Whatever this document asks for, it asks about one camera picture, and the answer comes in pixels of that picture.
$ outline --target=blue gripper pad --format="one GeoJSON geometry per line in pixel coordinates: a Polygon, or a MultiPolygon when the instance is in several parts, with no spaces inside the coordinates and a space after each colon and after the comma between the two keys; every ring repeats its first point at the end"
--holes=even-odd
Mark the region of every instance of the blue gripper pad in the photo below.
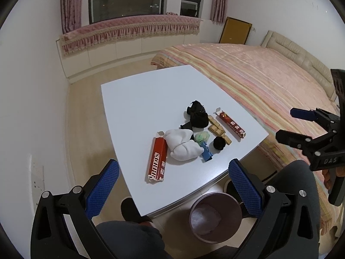
{"type": "Polygon", "coordinates": [[[263,193],[257,191],[245,171],[239,160],[234,159],[229,163],[229,176],[246,209],[250,215],[260,218],[263,213],[263,193]]]}
{"type": "Polygon", "coordinates": [[[114,187],[119,174],[120,167],[118,162],[112,161],[86,199],[85,212],[88,219],[91,220],[92,217],[101,213],[102,207],[114,187]]]}
{"type": "Polygon", "coordinates": [[[290,110],[290,115],[293,118],[302,119],[302,120],[311,121],[311,122],[316,120],[316,115],[314,111],[292,108],[290,110]]]}

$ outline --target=wall socket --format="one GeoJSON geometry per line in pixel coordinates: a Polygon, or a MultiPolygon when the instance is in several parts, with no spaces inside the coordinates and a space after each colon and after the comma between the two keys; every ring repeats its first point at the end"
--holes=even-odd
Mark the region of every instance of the wall socket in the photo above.
{"type": "Polygon", "coordinates": [[[43,165],[38,164],[30,155],[30,184],[31,184],[31,201],[32,213],[36,212],[38,202],[44,192],[44,168],[43,165]]]}

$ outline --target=bed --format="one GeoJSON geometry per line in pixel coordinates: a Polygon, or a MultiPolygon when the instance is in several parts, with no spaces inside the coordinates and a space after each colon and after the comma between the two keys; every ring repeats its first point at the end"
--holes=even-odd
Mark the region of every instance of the bed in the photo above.
{"type": "MultiPolygon", "coordinates": [[[[321,108],[337,113],[330,70],[284,36],[269,31],[262,46],[233,44],[180,45],[159,52],[152,65],[167,68],[192,65],[237,100],[269,133],[258,149],[277,170],[301,151],[275,140],[279,129],[317,137],[325,131],[316,123],[294,119],[291,108],[321,108]]],[[[321,235],[335,225],[340,208],[328,202],[321,172],[314,172],[320,196],[321,235]]]]}

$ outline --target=silver bolt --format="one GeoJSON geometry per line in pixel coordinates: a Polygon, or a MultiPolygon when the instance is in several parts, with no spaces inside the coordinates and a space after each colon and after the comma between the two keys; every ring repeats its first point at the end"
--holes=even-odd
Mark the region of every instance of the silver bolt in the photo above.
{"type": "Polygon", "coordinates": [[[266,190],[270,193],[274,193],[276,191],[276,189],[273,186],[267,186],[266,190]]]}
{"type": "Polygon", "coordinates": [[[73,193],[78,194],[82,191],[82,188],[80,186],[75,186],[72,190],[73,193]]]}
{"type": "Polygon", "coordinates": [[[45,191],[45,192],[42,193],[42,198],[45,199],[48,196],[49,196],[49,191],[45,191]]]}
{"type": "Polygon", "coordinates": [[[303,191],[303,190],[300,190],[300,195],[301,195],[302,197],[306,197],[306,196],[307,196],[307,193],[306,193],[305,191],[303,191]]]}

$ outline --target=bed headboard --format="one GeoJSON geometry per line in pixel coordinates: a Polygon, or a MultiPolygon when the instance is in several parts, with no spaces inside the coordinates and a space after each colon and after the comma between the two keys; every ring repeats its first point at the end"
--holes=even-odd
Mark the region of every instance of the bed headboard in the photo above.
{"type": "Polygon", "coordinates": [[[335,100],[336,93],[331,70],[315,56],[311,55],[304,48],[285,36],[273,31],[268,31],[261,46],[276,50],[295,62],[313,76],[313,78],[324,88],[327,96],[331,100],[335,100]]]}

